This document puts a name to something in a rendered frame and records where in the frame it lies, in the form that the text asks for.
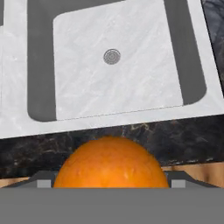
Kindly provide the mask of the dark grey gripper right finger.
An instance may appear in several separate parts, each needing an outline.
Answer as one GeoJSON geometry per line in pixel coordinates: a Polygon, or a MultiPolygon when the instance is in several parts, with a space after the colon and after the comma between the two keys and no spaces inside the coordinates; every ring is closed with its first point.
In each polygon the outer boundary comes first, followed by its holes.
{"type": "Polygon", "coordinates": [[[215,185],[192,178],[185,171],[167,171],[165,173],[170,188],[215,188],[215,185]]]}

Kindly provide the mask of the grey round sink drain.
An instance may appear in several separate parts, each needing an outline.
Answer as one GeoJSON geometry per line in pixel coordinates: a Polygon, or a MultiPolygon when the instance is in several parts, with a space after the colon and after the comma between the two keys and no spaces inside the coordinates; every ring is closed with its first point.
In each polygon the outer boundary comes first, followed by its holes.
{"type": "Polygon", "coordinates": [[[104,55],[103,60],[108,65],[114,65],[116,64],[121,58],[121,54],[116,49],[108,49],[104,55]]]}

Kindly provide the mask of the white marble sink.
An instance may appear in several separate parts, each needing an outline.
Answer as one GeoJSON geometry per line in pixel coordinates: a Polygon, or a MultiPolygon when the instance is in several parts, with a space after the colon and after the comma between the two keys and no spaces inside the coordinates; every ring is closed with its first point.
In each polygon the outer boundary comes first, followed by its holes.
{"type": "Polygon", "coordinates": [[[202,0],[0,0],[0,139],[222,114],[202,0]]]}

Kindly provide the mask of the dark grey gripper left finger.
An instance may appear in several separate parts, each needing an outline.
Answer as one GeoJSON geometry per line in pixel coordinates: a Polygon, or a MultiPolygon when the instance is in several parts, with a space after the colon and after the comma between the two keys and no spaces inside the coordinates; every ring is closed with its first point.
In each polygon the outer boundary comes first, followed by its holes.
{"type": "Polygon", "coordinates": [[[57,174],[56,171],[38,171],[27,180],[8,185],[8,188],[52,188],[57,174]]]}

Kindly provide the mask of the orange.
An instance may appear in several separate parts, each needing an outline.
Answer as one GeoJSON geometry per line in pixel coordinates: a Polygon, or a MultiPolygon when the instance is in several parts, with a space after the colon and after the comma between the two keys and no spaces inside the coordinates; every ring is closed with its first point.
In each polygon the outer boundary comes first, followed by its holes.
{"type": "Polygon", "coordinates": [[[80,146],[66,160],[55,188],[167,188],[158,161],[124,137],[105,136],[80,146]]]}

